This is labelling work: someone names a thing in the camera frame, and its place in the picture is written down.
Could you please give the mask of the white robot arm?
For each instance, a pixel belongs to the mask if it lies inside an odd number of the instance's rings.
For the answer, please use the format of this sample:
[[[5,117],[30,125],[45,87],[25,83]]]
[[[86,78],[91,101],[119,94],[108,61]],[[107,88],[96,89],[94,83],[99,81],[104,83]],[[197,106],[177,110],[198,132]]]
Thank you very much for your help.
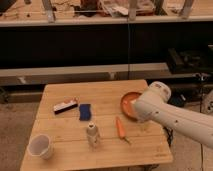
[[[140,122],[155,121],[213,149],[213,116],[168,104],[171,89],[152,82],[133,102]]]

